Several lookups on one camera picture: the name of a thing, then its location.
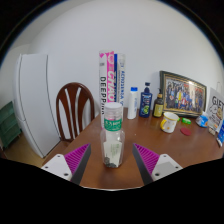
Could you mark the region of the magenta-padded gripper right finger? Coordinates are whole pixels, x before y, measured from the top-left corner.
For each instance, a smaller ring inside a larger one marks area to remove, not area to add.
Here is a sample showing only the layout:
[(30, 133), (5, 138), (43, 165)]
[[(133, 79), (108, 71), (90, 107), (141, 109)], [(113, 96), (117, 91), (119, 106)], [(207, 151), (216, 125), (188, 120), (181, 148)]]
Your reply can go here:
[(145, 185), (182, 169), (168, 154), (159, 155), (139, 144), (133, 144), (132, 152)]

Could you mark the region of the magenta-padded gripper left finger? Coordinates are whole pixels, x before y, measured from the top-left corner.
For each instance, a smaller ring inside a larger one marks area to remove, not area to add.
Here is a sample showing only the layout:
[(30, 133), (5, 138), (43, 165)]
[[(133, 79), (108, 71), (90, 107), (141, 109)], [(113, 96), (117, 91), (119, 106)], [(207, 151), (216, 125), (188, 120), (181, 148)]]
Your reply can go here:
[(91, 145), (85, 144), (66, 155), (56, 154), (42, 169), (79, 185), (90, 155)]

